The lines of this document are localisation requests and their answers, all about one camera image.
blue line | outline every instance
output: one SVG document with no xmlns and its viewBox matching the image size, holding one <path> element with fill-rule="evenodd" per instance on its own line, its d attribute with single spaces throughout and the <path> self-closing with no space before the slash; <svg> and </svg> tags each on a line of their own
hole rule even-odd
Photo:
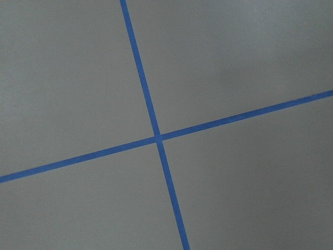
<svg viewBox="0 0 333 250">
<path fill-rule="evenodd" d="M 149 145 L 149 144 L 155 143 L 156 141 L 160 142 L 162 140 L 164 141 L 164 140 L 176 138 L 176 137 L 179 137 L 179 136 L 195 133 L 195 132 L 198 132 L 198 131 L 202 131 L 202 130 L 206 130 L 206 129 L 210 129 L 210 128 L 215 128 L 215 127 L 225 125 L 225 124 L 228 124 L 228 123 L 248 119 L 248 118 L 255 117 L 255 116 L 264 115 L 264 114 L 267 114 L 267 113 L 270 113 L 270 112 L 278 111 L 278 110 L 293 107 L 293 106 L 298 106 L 298 105 L 301 105 L 301 104 L 313 102 L 313 101 L 316 101 L 316 100 L 319 100 L 319 99 L 328 98 L 328 97 L 332 97 L 332 96 L 333 96 L 333 90 L 330 90 L 330 91 L 318 93 L 318 94 L 315 94 L 315 95 L 303 97 L 303 98 L 300 98 L 300 99 L 297 99 L 297 100 L 294 100 L 294 101 L 288 101 L 288 102 L 285 102 L 285 103 L 280 103 L 280 104 L 276 104 L 276 105 L 273 105 L 273 106 L 256 109 L 256 110 L 246 112 L 246 113 L 243 113 L 243 114 L 230 116 L 230 117 L 222 118 L 222 119 L 219 119 L 219 120 L 216 120 L 216 121 L 206 122 L 206 123 L 199 124 L 199 125 L 196 125 L 196 126 L 193 126 L 193 127 L 184 128 L 184 129 L 176 130 L 176 131 L 173 131 L 173 132 L 170 132 L 170 133 L 162 134 L 161 138 L 158 139 L 158 140 L 156 140 L 155 137 L 150 137 L 150 138 L 142 139 L 142 140 L 139 140 L 139 141 L 135 141 L 135 142 L 126 143 L 126 144 L 123 144 L 123 145 L 103 149 L 103 150 L 96 151 L 96 152 L 93 152 L 93 153 L 89 153 L 89 154 L 86 154 L 86 155 L 81 155 L 81 156 L 73 157 L 73 158 L 70 158 L 70 159 L 54 162 L 54 163 L 51 163 L 51 164 L 46 164 L 46 165 L 43 165 L 43 166 L 40 166 L 40 167 L 31 168 L 31 169 L 27 169 L 27 170 L 16 172 L 16 173 L 11 173 L 11 174 L 8 174 L 8 175 L 5 175 L 5 176 L 0 176 L 0 183 L 7 182 L 7 181 L 12 181 L 12 180 L 23 178 L 23 177 L 28 177 L 28 176 L 31 176 L 31 175 L 34 175 L 34 174 L 37 174 L 37 173 L 47 172 L 47 171 L 50 171 L 50 170 L 53 170 L 53 169 L 62 168 L 62 167 L 66 167 L 66 166 L 69 166 L 69 165 L 76 164 L 76 163 L 81 163 L 81 162 L 84 162 L 84 161 L 87 161 L 87 160 L 92 160 L 92 159 L 95 159 L 95 158 L 115 154 L 115 153 L 126 151 L 126 150 L 129 150 L 129 149 Z"/>
<path fill-rule="evenodd" d="M 121 5 L 122 11 L 123 11 L 123 16 L 124 16 L 124 20 L 125 20 L 125 24 L 126 24 L 127 33 L 129 35 L 129 39 L 130 39 L 130 43 L 131 43 L 131 47 L 132 47 L 132 51 L 133 51 L 133 56 L 134 56 L 137 72 L 139 74 L 142 90 L 143 90 L 143 93 L 144 93 L 144 96 L 145 96 L 151 126 L 152 126 L 152 129 L 153 129 L 153 132 L 154 132 L 154 136 L 156 138 L 156 145 L 157 145 L 157 149 L 158 149 L 158 152 L 159 152 L 159 155 L 160 155 L 161 164 L 162 164 L 162 168 L 163 168 L 163 172 L 164 172 L 164 177 L 165 177 L 165 181 L 167 183 L 166 185 L 168 187 L 169 196 L 170 196 L 173 212 L 175 214 L 175 219 L 176 219 L 178 231 L 179 231 L 179 234 L 180 234 L 180 237 L 181 237 L 183 249 L 184 250 L 190 250 L 187 235 L 186 235 L 186 231 L 185 231 L 185 226 L 184 226 L 184 223 L 183 223 L 183 218 L 182 218 L 182 215 L 181 215 L 181 210 L 180 210 L 180 207 L 179 207 L 179 204 L 178 204 L 176 191 L 175 191 L 175 188 L 174 188 L 174 185 L 173 185 L 168 160 L 166 159 L 167 156 L 165 154 L 163 142 L 162 142 L 162 139 L 161 139 L 160 129 L 158 127 L 156 114 L 155 114 L 153 104 L 152 104 L 152 100 L 151 100 L 151 96 L 150 96 L 150 93 L 149 93 L 148 83 L 147 83 L 147 80 L 146 80 L 144 68 L 143 68 L 143 65 L 142 65 L 141 58 L 140 58 L 139 49 L 137 47 L 137 43 L 136 43 L 136 40 L 135 40 L 135 35 L 134 35 L 134 31 L 133 31 L 133 27 L 132 27 L 132 23 L 131 23 L 131 19 L 130 19 L 129 10 L 127 8 L 126 0 L 120 0 L 120 5 Z"/>
<path fill-rule="evenodd" d="M 119 145 L 119 146 L 103 149 L 103 150 L 100 150 L 100 151 L 96 151 L 96 152 L 93 152 L 93 153 L 73 157 L 73 158 L 66 159 L 66 160 L 57 161 L 57 162 L 54 162 L 54 163 L 51 163 L 51 164 L 46 164 L 46 165 L 43 165 L 43 166 L 40 166 L 40 167 L 31 168 L 31 169 L 27 169 L 27 170 L 16 172 L 16 173 L 11 173 L 11 174 L 8 174 L 8 175 L 5 175 L 5 176 L 1 176 L 0 177 L 0 183 L 20 179 L 20 178 L 23 178 L 23 177 L 32 176 L 34 174 L 43 173 L 43 172 L 47 172 L 47 171 L 54 170 L 54 169 L 57 169 L 57 168 L 66 167 L 66 166 L 73 165 L 73 164 L 76 164 L 76 163 L 81 163 L 81 162 L 84 162 L 84 161 L 87 161 L 87 160 L 92 160 L 92 159 L 96 159 L 96 158 L 99 158 L 99 157 L 112 155 L 112 154 L 119 153 L 119 152 L 122 152 L 122 151 L 126 151 L 126 150 L 129 150 L 129 149 L 133 149 L 133 148 L 145 146 L 145 145 L 148 145 L 148 144 L 152 144 L 154 142 L 155 142 L 155 138 L 150 137 L 150 138 L 146 138 L 146 139 L 139 140 L 139 141 L 136 141 L 136 142 L 130 142 L 130 143 L 126 143 L 126 144 L 123 144 L 123 145 Z"/>
<path fill-rule="evenodd" d="M 121 5 L 121 9 L 123 11 L 123 16 L 124 16 L 127 33 L 129 35 L 129 39 L 130 39 L 130 43 L 131 43 L 131 47 L 132 47 L 132 51 L 133 51 L 136 69 L 139 74 L 142 90 L 144 92 L 144 97 L 145 97 L 145 101 L 146 101 L 146 105 L 147 105 L 147 109 L 148 109 L 148 113 L 149 113 L 152 130 L 154 132 L 154 135 L 160 135 L 160 129 L 157 124 L 156 114 L 154 111 L 154 107 L 152 105 L 152 100 L 151 100 L 151 96 L 149 93 L 147 79 L 146 79 L 146 75 L 144 72 L 144 67 L 141 62 L 139 49 L 136 44 L 135 35 L 134 35 L 134 31 L 133 31 L 133 27 L 132 27 L 132 23 L 131 23 L 131 19 L 130 19 L 129 10 L 127 9 L 126 0 L 120 0 L 120 5 Z"/>
<path fill-rule="evenodd" d="M 248 118 L 251 118 L 251 117 L 264 115 L 264 114 L 274 112 L 274 111 L 278 111 L 278 110 L 281 110 L 281 109 L 290 108 L 290 107 L 298 106 L 298 105 L 301 105 L 301 104 L 304 104 L 304 103 L 313 102 L 313 101 L 316 101 L 316 100 L 319 100 L 319 99 L 328 98 L 328 97 L 331 97 L 331 96 L 333 96 L 333 90 L 318 93 L 318 94 L 315 94 L 315 95 L 306 96 L 306 97 L 303 97 L 303 98 L 300 98 L 300 99 L 297 99 L 297 100 L 288 101 L 288 102 L 276 104 L 276 105 L 265 107 L 265 108 L 256 109 L 256 110 L 249 111 L 249 112 L 242 113 L 242 114 L 238 114 L 238 115 L 235 115 L 235 116 L 230 116 L 230 117 L 222 118 L 222 119 L 219 119 L 219 120 L 206 122 L 206 123 L 199 124 L 199 125 L 196 125 L 196 126 L 192 126 L 192 127 L 189 127 L 189 128 L 184 128 L 184 129 L 176 130 L 176 131 L 173 131 L 173 132 L 165 133 L 165 134 L 161 135 L 161 138 L 162 138 L 162 140 L 168 140 L 168 139 L 172 139 L 172 138 L 187 135 L 187 134 L 192 134 L 192 133 L 195 133 L 195 132 L 198 132 L 198 131 L 211 129 L 211 128 L 218 127 L 218 126 L 221 126 L 221 125 L 225 125 L 225 124 L 228 124 L 228 123 L 248 119 Z"/>
<path fill-rule="evenodd" d="M 171 173 L 170 173 L 170 168 L 169 168 L 167 156 L 165 154 L 163 142 L 162 141 L 156 141 L 156 144 L 157 144 L 158 153 L 160 155 L 165 180 L 166 180 L 166 183 L 167 183 L 166 185 L 168 187 L 170 200 L 171 200 L 171 204 L 172 204 L 172 209 L 173 209 L 173 212 L 175 214 L 176 223 L 177 223 L 178 231 L 179 231 L 179 234 L 180 234 L 180 237 L 181 237 L 183 249 L 184 250 L 190 250 L 187 235 L 186 235 L 186 231 L 185 231 L 185 226 L 184 226 L 183 218 L 182 218 L 182 214 L 181 214 L 181 209 L 180 209 L 179 204 L 178 204 L 178 199 L 177 199 L 176 191 L 175 191 L 175 188 L 174 188 L 174 185 L 173 185 L 173 181 L 172 181 L 172 177 L 171 177 Z"/>
</svg>

blue painter's tape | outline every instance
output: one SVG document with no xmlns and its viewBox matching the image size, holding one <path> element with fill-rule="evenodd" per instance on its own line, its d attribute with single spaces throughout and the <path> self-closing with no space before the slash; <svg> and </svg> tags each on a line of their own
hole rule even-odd
<svg viewBox="0 0 333 250">
<path fill-rule="evenodd" d="M 270 112 L 278 111 L 278 110 L 285 109 L 285 108 L 290 108 L 290 107 L 301 105 L 301 104 L 304 104 L 304 103 L 313 102 L 313 101 L 323 99 L 323 98 L 327 98 L 327 97 L 331 97 L 331 96 L 333 96 L 333 90 L 318 93 L 318 94 L 315 94 L 315 95 L 306 96 L 306 97 L 303 97 L 303 98 L 300 98 L 300 99 L 297 99 L 297 100 L 288 101 L 288 102 L 285 102 L 285 103 L 280 103 L 280 104 L 276 104 L 276 105 L 265 107 L 265 108 L 256 109 L 256 110 L 249 111 L 249 112 L 242 113 L 242 114 L 238 114 L 238 115 L 235 115 L 235 116 L 230 116 L 230 117 L 222 118 L 222 119 L 219 119 L 219 120 L 206 122 L 206 123 L 199 124 L 199 125 L 196 125 L 196 126 L 192 126 L 192 127 L 189 127 L 189 128 L 176 130 L 176 131 L 173 131 L 173 132 L 170 132 L 170 133 L 162 134 L 161 138 L 162 138 L 162 140 L 168 140 L 168 139 L 171 139 L 171 138 L 175 138 L 175 137 L 195 133 L 195 132 L 206 130 L 206 129 L 211 129 L 211 128 L 218 127 L 218 126 L 221 126 L 221 125 L 225 125 L 225 124 L 228 124 L 228 123 L 248 119 L 248 118 L 255 117 L 255 116 L 264 115 L 264 114 L 267 114 L 267 113 L 270 113 Z"/>
<path fill-rule="evenodd" d="M 129 149 L 133 149 L 133 148 L 145 146 L 145 145 L 148 145 L 148 144 L 152 144 L 154 142 L 155 142 L 155 138 L 150 137 L 150 138 L 146 138 L 146 139 L 139 140 L 139 141 L 136 141 L 136 142 L 130 142 L 130 143 L 126 143 L 126 144 L 123 144 L 123 145 L 103 149 L 103 150 L 96 151 L 96 152 L 93 152 L 93 153 L 89 153 L 89 154 L 86 154 L 86 155 L 81 155 L 81 156 L 73 157 L 73 158 L 70 158 L 70 159 L 57 161 L 57 162 L 54 162 L 54 163 L 51 163 L 51 164 L 46 164 L 46 165 L 43 165 L 43 166 L 40 166 L 40 167 L 31 168 L 31 169 L 27 169 L 27 170 L 16 172 L 16 173 L 11 173 L 11 174 L 8 174 L 8 175 L 5 175 L 5 176 L 1 176 L 0 177 L 0 183 L 7 182 L 7 181 L 12 181 L 12 180 L 15 180 L 15 179 L 20 179 L 20 178 L 23 178 L 23 177 L 32 176 L 34 174 L 47 172 L 47 171 L 50 171 L 50 170 L 66 167 L 66 166 L 73 165 L 73 164 L 76 164 L 76 163 L 82 163 L 82 162 L 87 161 L 87 160 L 92 160 L 92 159 L 96 159 L 96 158 L 99 158 L 99 157 L 112 155 L 112 154 L 115 154 L 115 153 L 118 153 L 118 152 L 122 152 L 122 151 L 126 151 L 126 150 L 129 150 Z"/>
<path fill-rule="evenodd" d="M 147 109 L 148 109 L 148 113 L 149 113 L 149 118 L 150 118 L 152 130 L 154 132 L 154 135 L 157 136 L 157 135 L 160 135 L 160 129 L 159 129 L 158 124 L 157 124 L 156 114 L 155 114 L 155 111 L 154 111 L 154 107 L 152 105 L 152 100 L 151 100 L 151 96 L 150 96 L 150 93 L 149 93 L 149 88 L 148 88 L 146 75 L 145 75 L 145 72 L 144 72 L 144 67 L 142 65 L 139 49 L 138 49 L 137 44 L 136 44 L 135 35 L 134 35 L 134 31 L 133 31 L 133 27 L 132 27 L 132 23 L 131 23 L 131 19 L 130 19 L 129 10 L 127 9 L 127 4 L 126 4 L 125 0 L 120 0 L 120 5 L 121 5 L 121 9 L 123 11 L 123 16 L 124 16 L 127 33 L 129 35 L 129 39 L 130 39 L 130 43 L 131 43 L 131 47 L 132 47 L 132 51 L 133 51 L 133 56 L 134 56 L 134 60 L 135 60 L 135 64 L 136 64 L 136 69 L 137 69 L 137 72 L 139 74 L 142 90 L 144 92 L 144 97 L 145 97 L 145 101 L 146 101 L 146 105 L 147 105 Z"/>
<path fill-rule="evenodd" d="M 176 196 L 176 191 L 173 186 L 173 181 L 170 173 L 170 168 L 167 160 L 167 156 L 165 154 L 164 146 L 162 141 L 156 141 L 157 144 L 157 149 L 158 153 L 160 155 L 161 163 L 162 163 L 162 168 L 164 172 L 164 177 L 166 180 L 166 185 L 168 186 L 168 191 L 171 199 L 171 204 L 173 208 L 173 212 L 175 214 L 177 226 L 178 226 L 178 231 L 181 237 L 182 245 L 184 250 L 190 250 L 186 231 L 185 231 L 185 226 L 183 223 L 183 218 L 181 214 L 181 209 L 178 204 L 177 196 Z"/>
</svg>

gray surface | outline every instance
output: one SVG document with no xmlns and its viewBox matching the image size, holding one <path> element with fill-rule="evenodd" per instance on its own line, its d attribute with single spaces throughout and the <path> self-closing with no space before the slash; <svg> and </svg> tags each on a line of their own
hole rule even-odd
<svg viewBox="0 0 333 250">
<path fill-rule="evenodd" d="M 333 89 L 332 1 L 134 1 L 162 132 Z M 119 1 L 0 3 L 0 176 L 152 136 Z M 333 99 L 165 142 L 191 249 L 333 246 Z M 155 145 L 0 184 L 1 249 L 181 249 Z"/>
<path fill-rule="evenodd" d="M 331 90 L 333 1 L 136 1 L 162 132 Z"/>
<path fill-rule="evenodd" d="M 192 250 L 330 250 L 333 99 L 165 141 Z"/>
<path fill-rule="evenodd" d="M 118 1 L 2 1 L 0 23 L 0 175 L 152 136 Z"/>
<path fill-rule="evenodd" d="M 182 249 L 166 186 L 155 145 L 3 183 L 1 249 Z"/>
</svg>

blue tape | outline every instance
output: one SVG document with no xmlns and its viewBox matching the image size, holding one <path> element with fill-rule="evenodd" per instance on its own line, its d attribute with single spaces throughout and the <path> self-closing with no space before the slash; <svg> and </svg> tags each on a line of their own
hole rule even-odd
<svg viewBox="0 0 333 250">
<path fill-rule="evenodd" d="M 270 113 L 270 112 L 278 111 L 278 110 L 285 109 L 285 108 L 290 108 L 290 107 L 301 105 L 301 104 L 304 104 L 304 103 L 313 102 L 313 101 L 323 99 L 323 98 L 327 98 L 327 97 L 331 97 L 331 96 L 333 96 L 333 90 L 318 93 L 318 94 L 315 94 L 315 95 L 306 96 L 306 97 L 303 97 L 303 98 L 300 98 L 300 99 L 297 99 L 297 100 L 288 101 L 288 102 L 285 102 L 285 103 L 280 103 L 280 104 L 276 104 L 276 105 L 265 107 L 265 108 L 256 109 L 256 110 L 249 111 L 249 112 L 242 113 L 242 114 L 238 114 L 238 115 L 235 115 L 235 116 L 230 116 L 230 117 L 227 117 L 227 118 L 222 118 L 222 119 L 219 119 L 219 120 L 206 122 L 206 123 L 199 124 L 199 125 L 196 125 L 196 126 L 192 126 L 192 127 L 189 127 L 189 128 L 176 130 L 176 131 L 173 131 L 173 132 L 170 132 L 170 133 L 165 133 L 165 134 L 161 135 L 161 137 L 162 137 L 162 140 L 168 140 L 168 139 L 171 139 L 171 138 L 175 138 L 175 137 L 179 137 L 179 136 L 183 136 L 183 135 L 187 135 L 187 134 L 192 134 L 192 133 L 195 133 L 195 132 L 198 132 L 198 131 L 211 129 L 211 128 L 218 127 L 218 126 L 221 126 L 221 125 L 225 125 L 225 124 L 228 124 L 228 123 L 248 119 L 248 118 L 255 117 L 255 116 L 264 115 L 264 114 L 267 114 L 267 113 Z"/>
<path fill-rule="evenodd" d="M 134 31 L 133 31 L 133 27 L 132 27 L 132 23 L 131 23 L 131 19 L 130 19 L 129 10 L 127 9 L 126 1 L 120 0 L 120 5 L 121 5 L 121 9 L 123 11 L 123 16 L 124 16 L 124 20 L 125 20 L 125 24 L 126 24 L 127 33 L 129 35 L 137 73 L 139 74 L 141 87 L 144 92 L 144 97 L 145 97 L 145 101 L 146 101 L 146 105 L 147 105 L 147 109 L 148 109 L 148 113 L 149 113 L 152 130 L 153 130 L 155 136 L 159 136 L 160 129 L 157 124 L 156 114 L 154 111 L 154 107 L 152 105 L 152 100 L 151 100 L 151 96 L 149 93 L 146 75 L 144 72 L 144 67 L 141 62 L 139 49 L 136 44 L 135 35 L 134 35 Z"/>
<path fill-rule="evenodd" d="M 176 223 L 177 223 L 178 231 L 179 231 L 179 234 L 180 234 L 180 237 L 181 237 L 183 249 L 184 250 L 190 250 L 187 235 L 186 235 L 186 231 L 185 231 L 185 226 L 184 226 L 183 218 L 182 218 L 182 214 L 181 214 L 181 209 L 180 209 L 179 204 L 178 204 L 176 191 L 175 191 L 175 188 L 174 188 L 174 185 L 173 185 L 173 181 L 172 181 L 172 177 L 171 177 L 171 173 L 170 173 L 170 168 L 169 168 L 167 156 L 165 154 L 163 142 L 162 141 L 156 141 L 156 144 L 157 144 L 158 153 L 160 155 L 165 180 L 166 180 L 166 183 L 167 183 L 166 185 L 168 187 L 170 200 L 171 200 L 171 204 L 172 204 L 172 209 L 173 209 L 173 212 L 175 214 Z"/>
<path fill-rule="evenodd" d="M 120 0 L 120 5 L 121 5 L 122 11 L 123 11 L 123 16 L 124 16 L 124 20 L 125 20 L 125 24 L 126 24 L 126 29 L 127 29 L 128 35 L 129 35 L 129 39 L 130 39 L 130 43 L 131 43 L 131 47 L 132 47 L 132 51 L 133 51 L 133 56 L 134 56 L 134 60 L 135 60 L 136 68 L 137 68 L 137 72 L 139 74 L 142 90 L 143 90 L 143 93 L 144 93 L 144 97 L 145 97 L 145 101 L 146 101 L 146 105 L 147 105 L 147 109 L 148 109 L 148 113 L 149 113 L 151 126 L 152 126 L 152 129 L 153 129 L 153 132 L 154 132 L 154 136 L 156 138 L 157 149 L 158 149 L 158 152 L 159 152 L 159 155 L 160 155 L 161 164 L 162 164 L 162 168 L 163 168 L 163 172 L 164 172 L 164 177 L 165 177 L 165 181 L 167 183 L 166 185 L 168 187 L 169 196 L 170 196 L 173 212 L 175 214 L 175 219 L 176 219 L 178 231 L 179 231 L 179 234 L 180 234 L 180 237 L 181 237 L 183 249 L 184 250 L 190 250 L 187 235 L 186 235 L 186 231 L 185 231 L 185 226 L 184 226 L 184 223 L 183 223 L 183 218 L 182 218 L 182 215 L 181 215 L 181 210 L 180 210 L 180 207 L 179 207 L 179 204 L 178 204 L 176 191 L 175 191 L 173 181 L 172 181 L 172 177 L 171 177 L 171 173 L 170 173 L 168 160 L 166 159 L 167 156 L 165 155 L 165 150 L 164 150 L 164 146 L 163 146 L 162 139 L 161 139 L 160 129 L 158 127 L 156 114 L 155 114 L 153 104 L 152 104 L 152 100 L 151 100 L 151 96 L 150 96 L 150 93 L 149 93 L 148 83 L 147 83 L 147 80 L 146 80 L 144 68 L 143 68 L 143 65 L 142 65 L 141 58 L 140 58 L 139 49 L 137 47 L 137 43 L 136 43 L 136 40 L 135 40 L 135 35 L 134 35 L 134 31 L 133 31 L 133 27 L 132 27 L 132 23 L 131 23 L 131 19 L 130 19 L 129 10 L 127 9 L 126 0 Z"/>
<path fill-rule="evenodd" d="M 27 170 L 16 172 L 16 173 L 11 173 L 11 174 L 8 174 L 8 175 L 5 175 L 5 176 L 1 176 L 0 177 L 0 183 L 20 179 L 20 178 L 23 178 L 23 177 L 32 176 L 34 174 L 47 172 L 47 171 L 50 171 L 50 170 L 66 167 L 66 166 L 73 165 L 73 164 L 76 164 L 76 163 L 82 163 L 82 162 L 87 161 L 87 160 L 92 160 L 92 159 L 96 159 L 96 158 L 99 158 L 99 157 L 112 155 L 112 154 L 119 153 L 119 152 L 122 152 L 122 151 L 126 151 L 126 150 L 129 150 L 129 149 L 133 149 L 133 148 L 145 146 L 145 145 L 148 145 L 148 144 L 152 144 L 154 142 L 155 142 L 155 138 L 150 137 L 150 138 L 146 138 L 146 139 L 139 140 L 139 141 L 136 141 L 136 142 L 130 142 L 130 143 L 126 143 L 126 144 L 123 144 L 123 145 L 119 145 L 119 146 L 103 149 L 103 150 L 100 150 L 100 151 L 96 151 L 96 152 L 93 152 L 93 153 L 73 157 L 73 158 L 66 159 L 66 160 L 57 161 L 57 162 L 54 162 L 54 163 L 51 163 L 51 164 L 46 164 L 46 165 L 43 165 L 43 166 L 40 166 L 40 167 L 31 168 L 31 169 L 27 169 Z"/>
</svg>

gray floor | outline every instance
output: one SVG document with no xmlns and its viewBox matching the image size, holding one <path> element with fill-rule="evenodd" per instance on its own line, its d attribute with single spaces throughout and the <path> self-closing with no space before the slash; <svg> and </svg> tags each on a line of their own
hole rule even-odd
<svg viewBox="0 0 333 250">
<path fill-rule="evenodd" d="M 333 90 L 332 1 L 127 4 L 162 133 Z M 1 2 L 0 23 L 0 176 L 153 136 L 118 1 Z M 332 249 L 332 110 L 165 141 L 191 249 Z M 154 144 L 0 197 L 3 249 L 182 249 Z"/>
</svg>

